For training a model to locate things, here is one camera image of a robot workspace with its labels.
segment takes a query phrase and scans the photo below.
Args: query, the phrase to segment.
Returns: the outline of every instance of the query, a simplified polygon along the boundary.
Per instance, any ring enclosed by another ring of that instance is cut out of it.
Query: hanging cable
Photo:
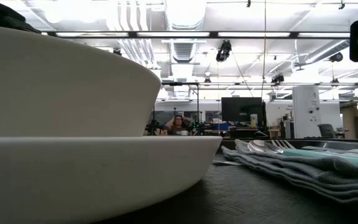
[[[241,77],[242,77],[244,83],[246,84],[247,89],[249,90],[249,93],[251,94],[251,97],[254,97],[254,96],[252,95],[251,89],[249,88],[249,86],[248,86],[248,84],[247,84],[247,81],[245,80],[244,76],[242,75],[240,66],[239,66],[239,64],[237,63],[237,59],[236,59],[236,56],[234,55],[234,52],[232,51],[231,53],[233,54],[234,61],[236,62],[237,68],[239,69],[240,75],[241,75]]]
[[[262,102],[264,101],[263,96],[264,96],[264,83],[265,83],[265,64],[266,64],[266,0],[265,0],[264,69],[262,74],[262,94],[261,94]]]
[[[220,86],[219,86],[219,62],[216,62],[216,72],[218,73],[218,111],[220,111],[219,114],[222,113],[222,110],[219,110],[219,107],[220,107],[220,104],[221,104],[221,100],[222,98],[220,98],[221,96],[221,89],[220,89]],[[223,117],[222,116],[219,116],[218,115],[218,133],[220,134],[221,132],[221,126],[219,125],[219,123],[223,120]]]

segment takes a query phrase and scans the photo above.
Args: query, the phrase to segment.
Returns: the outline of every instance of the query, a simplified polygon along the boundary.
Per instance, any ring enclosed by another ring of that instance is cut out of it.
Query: textured table mat
[[[175,197],[97,224],[127,222],[358,223],[358,210],[244,166],[222,164],[211,165],[203,180]]]

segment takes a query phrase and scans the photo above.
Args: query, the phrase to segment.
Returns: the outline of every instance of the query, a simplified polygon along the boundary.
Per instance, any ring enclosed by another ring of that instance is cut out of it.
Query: person
[[[181,115],[175,115],[170,121],[166,123],[169,135],[181,135],[182,131],[187,131],[185,121],[191,122],[189,118],[184,118]]]

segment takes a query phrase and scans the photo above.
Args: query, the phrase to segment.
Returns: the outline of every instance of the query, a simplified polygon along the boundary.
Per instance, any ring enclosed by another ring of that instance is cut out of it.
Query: white bowl
[[[0,27],[0,136],[140,137],[160,85],[124,57]]]
[[[90,223],[172,197],[220,137],[0,138],[0,223]]]

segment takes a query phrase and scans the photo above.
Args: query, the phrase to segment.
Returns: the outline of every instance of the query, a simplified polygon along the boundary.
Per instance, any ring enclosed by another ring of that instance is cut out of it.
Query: black monitor
[[[263,123],[261,97],[222,97],[222,120],[249,122],[251,114],[258,115],[258,126]]]

